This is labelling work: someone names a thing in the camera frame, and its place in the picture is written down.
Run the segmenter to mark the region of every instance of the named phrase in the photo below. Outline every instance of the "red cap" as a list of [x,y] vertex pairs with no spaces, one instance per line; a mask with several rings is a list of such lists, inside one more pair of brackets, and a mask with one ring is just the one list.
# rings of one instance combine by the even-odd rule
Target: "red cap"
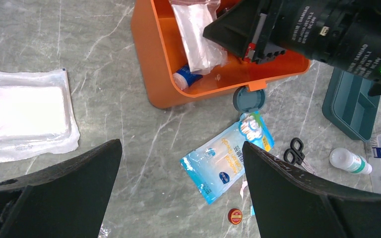
[[242,214],[242,212],[239,209],[233,208],[233,209],[230,210],[230,212],[229,212],[229,221],[232,224],[237,225],[240,222],[242,222],[242,219],[243,219],[243,214]]

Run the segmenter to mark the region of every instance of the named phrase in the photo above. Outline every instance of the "scissors blade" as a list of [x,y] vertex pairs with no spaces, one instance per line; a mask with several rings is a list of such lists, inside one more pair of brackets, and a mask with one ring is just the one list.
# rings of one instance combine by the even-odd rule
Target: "scissors blade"
[[314,168],[306,161],[306,159],[303,160],[302,167],[305,168],[305,170],[313,175],[316,175],[316,171]]

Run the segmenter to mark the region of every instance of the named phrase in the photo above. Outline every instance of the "orange box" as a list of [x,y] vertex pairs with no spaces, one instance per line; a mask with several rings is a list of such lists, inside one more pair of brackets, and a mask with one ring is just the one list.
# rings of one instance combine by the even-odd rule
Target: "orange box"
[[[239,0],[222,0],[219,10]],[[131,20],[132,35],[149,101],[158,108],[168,108],[234,92],[247,86],[250,91],[266,88],[281,78],[305,73],[310,61],[287,51],[276,60],[246,63],[228,53],[228,64],[195,82],[185,91],[174,83],[172,74],[187,63],[179,28],[168,0],[136,0]]]

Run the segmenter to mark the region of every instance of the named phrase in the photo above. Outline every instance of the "bottle label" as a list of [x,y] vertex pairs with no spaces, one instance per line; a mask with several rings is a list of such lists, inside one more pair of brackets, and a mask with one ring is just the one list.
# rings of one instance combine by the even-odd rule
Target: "bottle label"
[[185,78],[186,82],[188,82],[188,86],[190,87],[193,83],[195,83],[197,80],[201,79],[203,76],[200,74],[193,74],[191,73],[191,70],[189,69],[189,65],[186,64],[185,66],[181,67],[176,73],[180,74]]
[[364,160],[363,157],[359,155],[355,155],[355,154],[352,154],[352,155],[354,157],[353,164],[350,167],[348,167],[346,170],[349,172],[352,172],[353,174],[357,174],[365,168],[366,161]]

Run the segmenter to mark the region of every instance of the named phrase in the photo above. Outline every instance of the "round teal lid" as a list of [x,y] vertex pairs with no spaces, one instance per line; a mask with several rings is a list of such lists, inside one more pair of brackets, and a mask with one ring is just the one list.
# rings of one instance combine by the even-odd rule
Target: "round teal lid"
[[263,89],[249,92],[248,88],[243,86],[233,94],[233,106],[241,113],[253,113],[263,107],[265,99],[266,94]]

